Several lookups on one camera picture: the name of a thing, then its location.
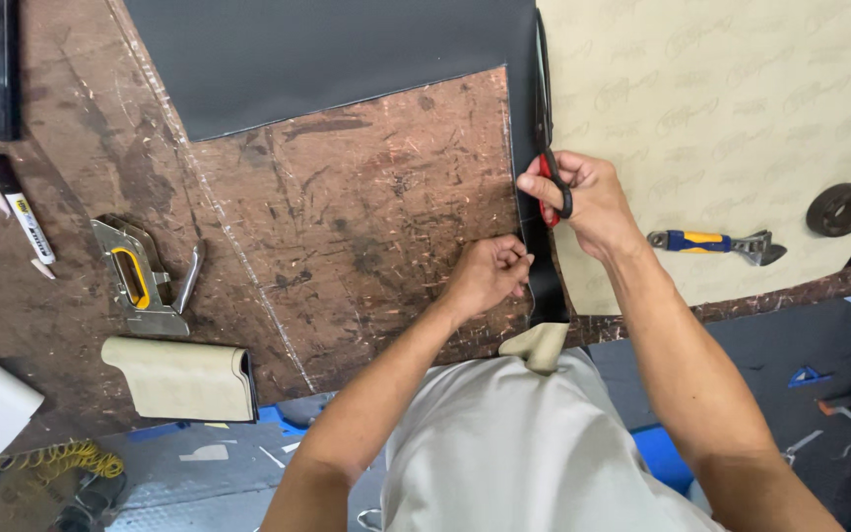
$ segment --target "hand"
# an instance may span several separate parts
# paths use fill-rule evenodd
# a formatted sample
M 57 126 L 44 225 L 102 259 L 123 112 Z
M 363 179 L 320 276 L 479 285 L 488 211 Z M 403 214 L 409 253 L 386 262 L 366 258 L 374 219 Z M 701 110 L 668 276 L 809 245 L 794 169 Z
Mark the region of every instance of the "hand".
M 534 255 L 514 235 L 469 243 L 461 253 L 436 305 L 451 312 L 456 325 L 500 303 L 523 297 Z
M 580 247 L 591 257 L 605 262 L 616 253 L 629 253 L 647 245 L 629 210 L 613 163 L 574 153 L 554 153 L 560 178 L 570 185 L 573 214 L 566 222 L 577 232 Z M 540 159 L 535 157 L 517 178 L 517 187 L 543 200 L 544 219 L 550 221 L 554 207 L 563 206 L 560 189 L 540 175 Z

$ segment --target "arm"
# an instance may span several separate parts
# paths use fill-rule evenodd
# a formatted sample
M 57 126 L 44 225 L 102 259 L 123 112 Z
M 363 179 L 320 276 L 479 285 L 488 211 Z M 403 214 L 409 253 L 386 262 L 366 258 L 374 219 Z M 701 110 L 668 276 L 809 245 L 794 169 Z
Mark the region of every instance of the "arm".
M 842 530 L 784 462 L 747 384 L 639 232 L 613 165 L 557 153 L 573 188 L 568 221 L 602 262 L 620 302 L 650 403 L 734 532 Z M 549 205 L 561 194 L 535 161 L 517 186 Z M 552 216 L 548 210 L 545 216 Z
M 263 530 L 346 530 L 347 495 L 406 412 L 449 336 L 508 294 L 523 296 L 533 255 L 517 236 L 471 244 L 443 294 L 363 368 L 304 436 L 267 509 Z

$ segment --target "scissors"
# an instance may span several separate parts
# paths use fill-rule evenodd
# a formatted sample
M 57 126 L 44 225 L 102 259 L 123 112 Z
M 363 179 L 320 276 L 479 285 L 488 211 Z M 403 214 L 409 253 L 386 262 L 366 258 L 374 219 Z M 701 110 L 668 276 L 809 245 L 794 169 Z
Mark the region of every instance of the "scissors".
M 544 32 L 544 19 L 541 11 L 537 10 L 537 120 L 535 137 L 537 151 L 540 153 L 540 174 L 550 178 L 563 195 L 563 208 L 558 210 L 553 219 L 548 223 L 544 218 L 544 202 L 541 200 L 541 218 L 548 227 L 553 227 L 561 218 L 570 218 L 573 214 L 573 195 L 570 193 L 570 185 L 560 178 L 560 170 L 557 159 L 550 150 L 550 141 L 553 135 L 553 119 L 550 113 L 550 66 L 547 59 L 547 34 Z

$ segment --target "beige panel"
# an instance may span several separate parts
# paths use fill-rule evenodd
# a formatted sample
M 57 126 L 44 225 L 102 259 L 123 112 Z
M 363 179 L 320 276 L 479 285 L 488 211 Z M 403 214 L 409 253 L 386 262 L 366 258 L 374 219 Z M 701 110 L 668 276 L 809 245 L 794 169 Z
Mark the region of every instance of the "beige panel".
M 250 381 L 241 371 L 245 349 L 222 345 L 112 337 L 100 356 L 124 372 L 143 417 L 250 421 Z
M 851 1 L 538 0 L 554 149 L 613 161 L 643 233 L 774 232 L 786 257 L 657 252 L 690 305 L 843 268 L 851 235 L 810 233 L 826 187 L 851 182 Z M 601 265 L 556 228 L 578 314 L 619 307 Z
M 550 375 L 557 370 L 557 358 L 569 328 L 570 324 L 566 323 L 541 323 L 509 338 L 497 352 L 501 356 L 521 357 L 527 361 L 527 369 Z

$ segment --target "white t-shirt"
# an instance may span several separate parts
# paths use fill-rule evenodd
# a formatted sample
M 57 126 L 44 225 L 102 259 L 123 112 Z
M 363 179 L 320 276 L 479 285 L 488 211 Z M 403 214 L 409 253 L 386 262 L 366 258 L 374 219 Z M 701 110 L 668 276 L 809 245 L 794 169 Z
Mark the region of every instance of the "white t-shirt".
M 723 531 L 648 472 L 581 349 L 429 370 L 387 443 L 385 530 Z

